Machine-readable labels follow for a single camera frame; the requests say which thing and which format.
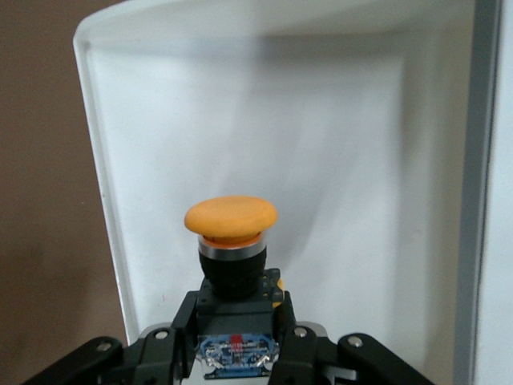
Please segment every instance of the yellow mushroom button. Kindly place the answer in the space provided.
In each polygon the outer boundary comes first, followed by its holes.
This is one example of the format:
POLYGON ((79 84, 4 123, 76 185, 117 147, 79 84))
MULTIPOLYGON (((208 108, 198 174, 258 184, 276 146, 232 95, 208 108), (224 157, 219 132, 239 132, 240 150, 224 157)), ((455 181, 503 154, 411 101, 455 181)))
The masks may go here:
POLYGON ((192 206, 185 227, 218 245, 251 242, 277 221, 274 206, 261 198, 218 197, 192 206))

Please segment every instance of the metal ring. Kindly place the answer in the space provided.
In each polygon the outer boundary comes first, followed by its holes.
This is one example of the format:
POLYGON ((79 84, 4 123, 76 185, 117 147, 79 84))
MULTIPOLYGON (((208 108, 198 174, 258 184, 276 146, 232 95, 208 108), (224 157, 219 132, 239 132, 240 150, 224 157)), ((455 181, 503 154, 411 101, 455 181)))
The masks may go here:
POLYGON ((198 240, 200 243, 198 247, 200 253, 206 258, 216 261, 240 261, 242 259, 248 259, 264 251, 266 246, 263 234, 255 243, 234 249, 218 249, 213 247, 207 244, 201 235, 198 237, 198 240))

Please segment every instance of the blue circuit board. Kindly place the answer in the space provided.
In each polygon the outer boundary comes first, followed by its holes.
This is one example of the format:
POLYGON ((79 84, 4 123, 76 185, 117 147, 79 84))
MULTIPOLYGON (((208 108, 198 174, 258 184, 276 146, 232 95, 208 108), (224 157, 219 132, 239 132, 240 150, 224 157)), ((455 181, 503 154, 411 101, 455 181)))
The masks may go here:
POLYGON ((277 354, 277 343, 268 334, 204 335, 198 349, 205 379, 269 375, 277 354))

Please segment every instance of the white backdrop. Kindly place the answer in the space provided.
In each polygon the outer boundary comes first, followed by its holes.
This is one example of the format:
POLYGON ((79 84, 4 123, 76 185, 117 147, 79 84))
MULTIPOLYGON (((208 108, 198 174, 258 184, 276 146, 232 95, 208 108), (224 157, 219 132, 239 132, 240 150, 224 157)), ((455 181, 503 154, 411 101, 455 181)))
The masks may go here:
POLYGON ((297 318, 451 383, 465 1, 127 2, 75 49, 129 341, 202 273, 195 203, 263 197, 297 318))

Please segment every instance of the screw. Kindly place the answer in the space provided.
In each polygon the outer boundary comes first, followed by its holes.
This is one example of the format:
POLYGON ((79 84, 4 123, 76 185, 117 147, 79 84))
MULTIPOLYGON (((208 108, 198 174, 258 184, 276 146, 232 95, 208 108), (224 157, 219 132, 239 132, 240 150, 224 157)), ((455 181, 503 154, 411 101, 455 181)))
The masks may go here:
POLYGON ((304 337, 306 337, 307 334, 308 334, 308 332, 306 331, 306 329, 304 327, 297 327, 296 329, 294 329, 294 335, 296 337, 304 338, 304 337))
POLYGON ((168 336, 168 333, 166 330, 162 330, 160 332, 158 332, 157 334, 155 334, 155 338, 157 339, 164 339, 168 336))
POLYGON ((347 339, 347 342, 352 347, 363 347, 363 341, 361 338, 357 337, 356 335, 352 335, 347 339))
POLYGON ((108 351, 112 347, 110 342, 102 342, 96 347, 96 351, 108 351))

